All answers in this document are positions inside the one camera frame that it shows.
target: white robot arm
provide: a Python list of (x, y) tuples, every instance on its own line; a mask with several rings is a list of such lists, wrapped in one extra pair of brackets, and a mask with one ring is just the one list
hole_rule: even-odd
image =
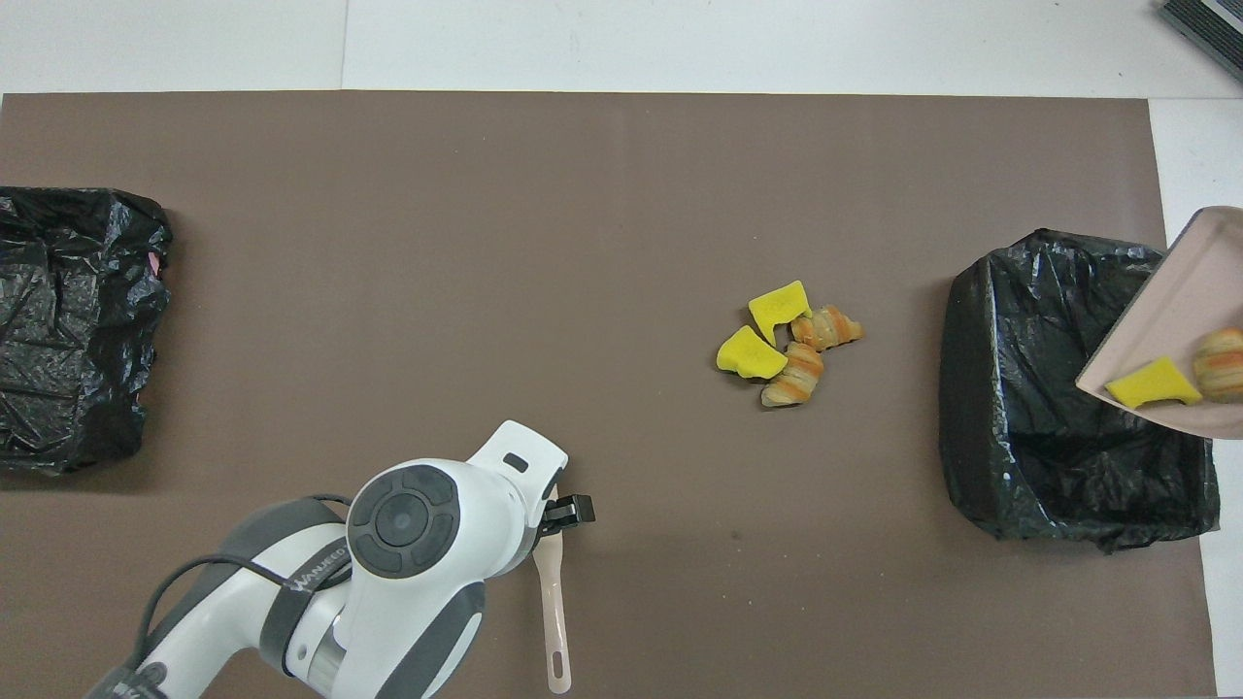
[(153, 599), (134, 654), (86, 699), (193, 699), (244, 648), (328, 699), (430, 697), (479, 629), (484, 581), (594, 520), (585, 495), (548, 501), (566, 463), (506, 422), (466, 461), (380, 473), (346, 521), (316, 499), (260, 510), (165, 581), (210, 563), (148, 634)]

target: yellow sponge piece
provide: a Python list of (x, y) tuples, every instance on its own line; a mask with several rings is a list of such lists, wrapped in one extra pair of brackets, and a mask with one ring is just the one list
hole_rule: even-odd
[(1204, 397), (1173, 366), (1170, 357), (1161, 357), (1141, 369), (1105, 384), (1105, 388), (1127, 408), (1139, 408), (1154, 400), (1182, 400), (1188, 405)]
[(737, 372), (743, 378), (772, 378), (786, 368), (788, 359), (759, 340), (751, 326), (742, 326), (716, 352), (716, 367)]
[(776, 345), (773, 326), (788, 323), (798, 316), (812, 316), (812, 305), (807, 302), (807, 291), (802, 281), (792, 281), (786, 286), (757, 296), (747, 303), (759, 332), (764, 333), (768, 345)]

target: black trash bag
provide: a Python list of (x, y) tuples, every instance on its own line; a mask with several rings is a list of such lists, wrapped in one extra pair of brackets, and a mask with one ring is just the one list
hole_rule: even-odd
[(950, 500), (997, 539), (1105, 552), (1217, 525), (1207, 439), (1075, 388), (1162, 254), (1038, 230), (958, 275), (941, 343), (941, 465)]
[(138, 450), (172, 240), (142, 197), (0, 187), (0, 468), (62, 474)]

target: white tile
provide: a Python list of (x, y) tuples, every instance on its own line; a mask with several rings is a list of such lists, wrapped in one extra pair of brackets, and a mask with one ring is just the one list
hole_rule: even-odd
[(1150, 0), (351, 0), (347, 88), (1239, 97)]
[(2, 0), (0, 92), (341, 86), (347, 0)]
[[(1152, 144), (1166, 236), (1202, 206), (1243, 206), (1243, 100), (1154, 100)], [(1213, 445), (1221, 531), (1199, 539), (1217, 693), (1243, 695), (1243, 442)]]

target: brown mat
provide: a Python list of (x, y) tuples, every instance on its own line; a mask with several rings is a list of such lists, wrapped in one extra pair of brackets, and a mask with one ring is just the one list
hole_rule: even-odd
[[(7, 96), (0, 182), (117, 187), (178, 240), (145, 447), (0, 494), (0, 677), (77, 697), (155, 582), (252, 509), (571, 454), (579, 697), (1212, 694), (1195, 541), (998, 544), (936, 453), (950, 279), (1039, 226), (1162, 241), (1139, 101)], [(712, 368), (802, 279), (861, 320), (814, 400)], [(533, 566), (444, 697), (544, 697)], [(311, 697), (247, 653), (210, 697)]]

